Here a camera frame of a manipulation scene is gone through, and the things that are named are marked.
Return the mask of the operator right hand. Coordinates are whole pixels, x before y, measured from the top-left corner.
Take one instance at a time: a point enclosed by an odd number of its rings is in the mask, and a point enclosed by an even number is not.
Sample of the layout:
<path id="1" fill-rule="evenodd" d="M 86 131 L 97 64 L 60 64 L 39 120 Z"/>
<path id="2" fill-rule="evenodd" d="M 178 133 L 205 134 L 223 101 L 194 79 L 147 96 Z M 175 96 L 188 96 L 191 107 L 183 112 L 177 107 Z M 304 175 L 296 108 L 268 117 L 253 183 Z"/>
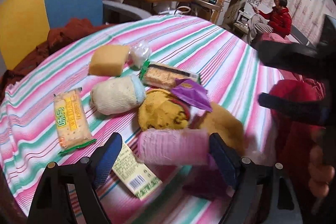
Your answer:
<path id="1" fill-rule="evenodd" d="M 314 146 L 310 150 L 308 171 L 310 174 L 309 189 L 317 198 L 324 198 L 329 193 L 329 183 L 335 176 L 335 169 L 323 163 L 323 150 L 318 142 L 322 139 L 322 131 L 316 130 L 311 134 Z"/>

